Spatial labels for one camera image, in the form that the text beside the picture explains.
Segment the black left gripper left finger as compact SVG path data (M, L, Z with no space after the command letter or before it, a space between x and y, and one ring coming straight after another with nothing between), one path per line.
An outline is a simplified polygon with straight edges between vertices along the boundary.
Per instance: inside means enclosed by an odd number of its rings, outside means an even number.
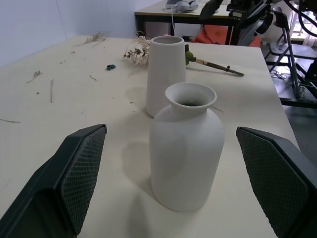
M107 127L68 135L28 180L0 220L2 238L75 238L97 183Z

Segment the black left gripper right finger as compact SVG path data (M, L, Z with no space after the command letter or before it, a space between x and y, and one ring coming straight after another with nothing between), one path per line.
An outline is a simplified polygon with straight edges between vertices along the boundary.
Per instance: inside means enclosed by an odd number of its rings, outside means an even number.
M253 193L279 238L317 236L317 168L288 139L238 127Z

